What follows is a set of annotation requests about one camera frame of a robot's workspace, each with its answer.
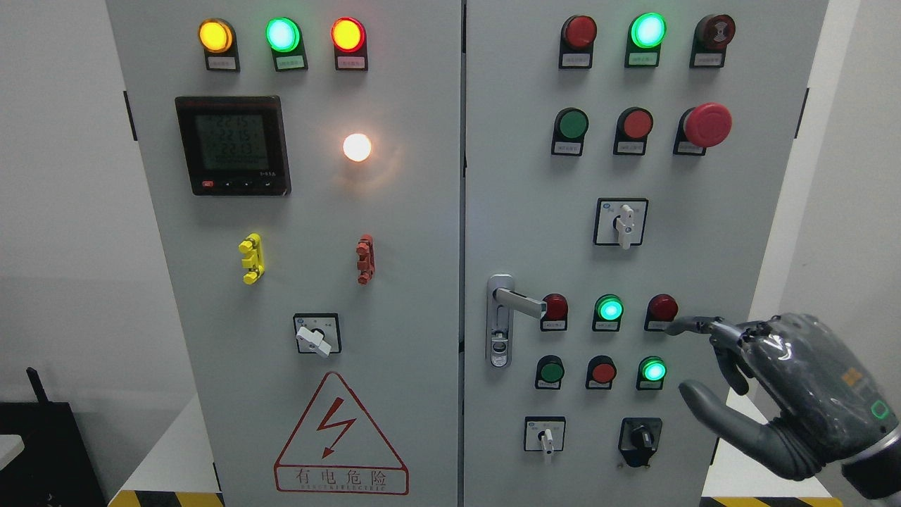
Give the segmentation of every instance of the green push button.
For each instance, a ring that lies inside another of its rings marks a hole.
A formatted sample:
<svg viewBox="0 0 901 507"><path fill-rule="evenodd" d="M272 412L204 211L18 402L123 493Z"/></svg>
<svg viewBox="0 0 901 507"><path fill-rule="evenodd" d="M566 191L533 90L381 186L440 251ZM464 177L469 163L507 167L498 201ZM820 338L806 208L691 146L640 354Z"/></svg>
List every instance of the green push button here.
<svg viewBox="0 0 901 507"><path fill-rule="evenodd" d="M558 129L563 137L578 139L588 131L588 116L578 109L570 109L558 121Z"/></svg>
<svg viewBox="0 0 901 507"><path fill-rule="evenodd" d="M563 378L563 366L557 363L547 363L542 366L541 378L546 383L557 383Z"/></svg>
<svg viewBox="0 0 901 507"><path fill-rule="evenodd" d="M891 410L888 408L888 405L882 400L878 400L873 403L873 406L869 408L869 411L873 412L873 416L876 419L882 420L888 417L888 414L891 413Z"/></svg>

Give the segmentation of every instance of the gray robotic hand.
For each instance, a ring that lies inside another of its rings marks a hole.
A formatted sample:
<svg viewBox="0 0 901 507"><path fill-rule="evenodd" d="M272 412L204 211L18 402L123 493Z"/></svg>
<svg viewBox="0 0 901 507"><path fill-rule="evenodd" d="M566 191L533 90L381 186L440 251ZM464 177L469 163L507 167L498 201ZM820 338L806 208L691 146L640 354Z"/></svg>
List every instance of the gray robotic hand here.
<svg viewBox="0 0 901 507"><path fill-rule="evenodd" d="M785 314L733 325L709 317L678 318L667 334L710 335L726 381L747 394L756 378L781 408L766 425L726 407L702 383L679 392L714 433L780 477L800 481L827 463L866 498L901 506L901 429L875 379L817 318Z"/></svg>

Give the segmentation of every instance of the indicator light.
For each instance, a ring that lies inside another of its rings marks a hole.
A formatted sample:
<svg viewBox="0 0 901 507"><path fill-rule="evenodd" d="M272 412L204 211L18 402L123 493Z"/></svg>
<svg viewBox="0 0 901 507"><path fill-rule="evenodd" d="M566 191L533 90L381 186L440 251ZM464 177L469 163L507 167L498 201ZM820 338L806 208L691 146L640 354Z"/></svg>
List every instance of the indicator light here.
<svg viewBox="0 0 901 507"><path fill-rule="evenodd" d="M660 382L667 375L667 366L656 355L645 357L639 365L639 370L644 380L648 382Z"/></svg>
<svg viewBox="0 0 901 507"><path fill-rule="evenodd" d="M362 48L365 41L366 29L351 17L338 18L332 25L332 42L341 51L353 53Z"/></svg>
<svg viewBox="0 0 901 507"><path fill-rule="evenodd" d="M656 48L667 34L667 22L660 14L645 13L635 18L629 34L633 44L639 48L644 50Z"/></svg>
<svg viewBox="0 0 901 507"><path fill-rule="evenodd" d="M344 155L355 162L362 162L372 153L372 142L365 134L351 134L344 138Z"/></svg>
<svg viewBox="0 0 901 507"><path fill-rule="evenodd" d="M197 37L204 49L211 53L224 53L228 51L234 43L234 32L232 27L221 19L207 19L200 23L197 29Z"/></svg>
<svg viewBox="0 0 901 507"><path fill-rule="evenodd" d="M597 37L597 24L591 16L572 16L563 25L563 41L574 50L584 50Z"/></svg>
<svg viewBox="0 0 901 507"><path fill-rule="evenodd" d="M603 320L617 320L623 315L623 303L613 294L604 296L597 303L597 316Z"/></svg>
<svg viewBox="0 0 901 507"><path fill-rule="evenodd" d="M273 50L289 53L300 43L300 29L287 18L274 18L266 25L266 40Z"/></svg>

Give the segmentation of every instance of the high voltage warning sign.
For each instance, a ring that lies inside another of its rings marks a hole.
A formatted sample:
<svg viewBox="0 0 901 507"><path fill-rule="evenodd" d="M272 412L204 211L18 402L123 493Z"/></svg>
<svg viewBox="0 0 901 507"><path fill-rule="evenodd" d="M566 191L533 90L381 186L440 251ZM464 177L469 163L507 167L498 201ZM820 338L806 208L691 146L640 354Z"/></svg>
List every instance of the high voltage warning sign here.
<svg viewBox="0 0 901 507"><path fill-rule="evenodd" d="M337 372L319 383L274 469L281 492L410 491L404 460Z"/></svg>

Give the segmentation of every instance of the white switch knob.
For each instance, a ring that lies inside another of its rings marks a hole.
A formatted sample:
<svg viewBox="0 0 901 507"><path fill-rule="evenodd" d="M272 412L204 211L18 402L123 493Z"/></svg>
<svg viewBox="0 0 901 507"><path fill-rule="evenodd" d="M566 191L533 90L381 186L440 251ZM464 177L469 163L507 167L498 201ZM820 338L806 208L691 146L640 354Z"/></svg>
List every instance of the white switch knob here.
<svg viewBox="0 0 901 507"><path fill-rule="evenodd" d="M542 442L542 452L544 453L544 462L550 463L551 456L554 454L554 436L549 429L543 430L538 434L538 439Z"/></svg>
<svg viewBox="0 0 901 507"><path fill-rule="evenodd" d="M628 250L632 246L632 230L635 229L635 210L628 204L620 206L620 214L615 220L614 227L616 241L623 250Z"/></svg>
<svg viewBox="0 0 901 507"><path fill-rule="evenodd" d="M325 335L306 327L300 327L297 330L297 344L301 348L316 352L320 357L328 357L332 353L332 346L325 341Z"/></svg>

